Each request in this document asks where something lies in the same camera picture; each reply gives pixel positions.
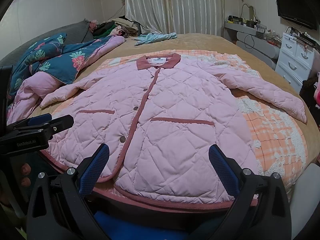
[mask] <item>floral pillowcase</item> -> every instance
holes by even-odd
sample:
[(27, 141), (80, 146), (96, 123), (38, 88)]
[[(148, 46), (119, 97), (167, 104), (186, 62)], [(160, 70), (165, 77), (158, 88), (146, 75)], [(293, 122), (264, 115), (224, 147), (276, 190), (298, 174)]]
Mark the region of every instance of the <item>floral pillowcase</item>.
[(9, 91), (9, 101), (13, 101), (22, 82), (33, 75), (33, 65), (40, 65), (49, 58), (61, 55), (66, 33), (59, 33), (32, 44), (14, 66)]
[(87, 59), (111, 37), (105, 37), (85, 43), (70, 44), (62, 48), (61, 55), (50, 58), (40, 65), (32, 65), (31, 73), (44, 71), (62, 83), (72, 84), (78, 72), (86, 66)]

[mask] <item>tan bedspread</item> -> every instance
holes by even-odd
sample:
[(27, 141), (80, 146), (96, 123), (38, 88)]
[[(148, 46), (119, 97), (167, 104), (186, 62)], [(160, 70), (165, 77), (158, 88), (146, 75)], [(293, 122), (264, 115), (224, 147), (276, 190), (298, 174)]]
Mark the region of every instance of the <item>tan bedspread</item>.
[[(219, 53), (228, 53), (228, 54), (237, 54), (242, 60), (246, 61), (247, 64), (254, 70), (257, 70), (262, 78), (270, 83), (275, 84), (284, 91), (287, 91), (295, 96), (299, 96), (293, 88), (275, 71), (273, 71), (269, 66), (264, 62), (251, 55), (250, 53), (244, 51), (238, 46), (232, 44), (231, 42), (225, 40), (219, 36), (207, 35), (207, 34), (181, 34), (178, 35), (177, 39), (161, 41), (152, 44), (140, 45), (134, 47), (136, 41), (133, 41), (131, 38), (127, 40), (124, 44), (115, 48), (113, 51), (109, 52), (94, 64), (84, 69), (79, 76), (76, 78), (76, 81), (86, 77), (92, 71), (97, 69), (106, 59), (124, 57), (129, 55), (136, 55), (141, 53), (148, 53), (154, 51), (161, 51), (165, 49), (203, 49), (209, 51), (217, 51)], [(37, 116), (45, 113), (52, 113), (61, 103), (55, 103), (43, 110), (37, 107), (31, 116)], [(300, 127), (308, 148), (308, 160), (307, 164), (311, 163), (316, 159), (320, 152), (320, 132), (316, 125), (316, 122), (312, 118), (309, 110), (306, 108), (306, 115), (308, 119), (307, 124), (296, 120), (298, 126)]]

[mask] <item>clothing label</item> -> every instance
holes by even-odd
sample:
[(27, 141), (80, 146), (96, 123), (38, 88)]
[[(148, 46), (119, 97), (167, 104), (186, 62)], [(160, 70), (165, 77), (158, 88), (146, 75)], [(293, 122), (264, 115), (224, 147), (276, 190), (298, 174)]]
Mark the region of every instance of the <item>clothing label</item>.
[(157, 58), (153, 58), (151, 60), (151, 64), (163, 64), (167, 61), (167, 58), (166, 57), (157, 57)]

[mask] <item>pink fabric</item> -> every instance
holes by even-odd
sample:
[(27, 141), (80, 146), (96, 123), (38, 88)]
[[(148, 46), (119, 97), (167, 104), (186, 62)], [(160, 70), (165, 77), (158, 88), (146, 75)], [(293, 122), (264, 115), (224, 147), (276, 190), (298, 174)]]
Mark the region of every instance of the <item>pink fabric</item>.
[[(115, 36), (107, 43), (97, 48), (81, 66), (84, 69), (97, 61), (100, 57), (112, 51), (125, 42), (125, 38)], [(63, 83), (45, 72), (37, 72), (23, 81), (8, 113), (7, 124), (27, 118), (38, 105), (39, 97), (43, 99), (47, 94), (54, 92)]]
[(108, 35), (108, 36), (111, 36), (111, 35), (118, 35), (120, 33), (120, 31), (122, 31), (122, 28), (120, 25), (118, 25), (117, 27), (115, 27), (111, 33)]
[(233, 200), (209, 162), (209, 147), (217, 144), (255, 174), (258, 168), (249, 128), (228, 87), (307, 121), (299, 98), (239, 70), (185, 58), (170, 69), (137, 70), (136, 62), (129, 62), (92, 73), (44, 98), (41, 107), (86, 90), (56, 116), (70, 114), (74, 125), (56, 134), (47, 152), (76, 167), (101, 143), (108, 144), (110, 158), (99, 181), (113, 179), (122, 194), (146, 203)]
[(62, 84), (61, 81), (42, 71), (24, 80), (14, 98), (7, 124), (27, 118), (36, 108), (39, 97), (44, 98)]
[(98, 21), (97, 20), (92, 20), (89, 24), (89, 30), (91, 33), (98, 27)]
[(314, 94), (314, 99), (317, 102), (317, 105), (320, 106), (320, 72), (318, 72), (318, 85)]

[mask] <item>blue gripper pad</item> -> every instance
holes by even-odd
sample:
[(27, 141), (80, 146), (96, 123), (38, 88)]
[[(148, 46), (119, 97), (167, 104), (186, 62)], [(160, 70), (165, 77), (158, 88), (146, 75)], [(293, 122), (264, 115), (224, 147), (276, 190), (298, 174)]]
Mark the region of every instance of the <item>blue gripper pad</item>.
[(85, 170), (79, 181), (79, 194), (81, 197), (91, 194), (94, 185), (101, 175), (104, 167), (109, 160), (109, 147), (106, 144), (101, 144), (98, 148), (98, 153), (91, 161), (88, 168)]
[(237, 197), (240, 193), (238, 177), (228, 165), (225, 160), (226, 157), (224, 156), (224, 158), (222, 154), (217, 145), (212, 145), (209, 148), (209, 160), (224, 188), (230, 196)]
[(35, 116), (30, 118), (30, 120), (28, 121), (28, 126), (40, 125), (45, 122), (50, 122), (51, 120), (52, 120), (51, 114), (43, 114), (43, 115)]

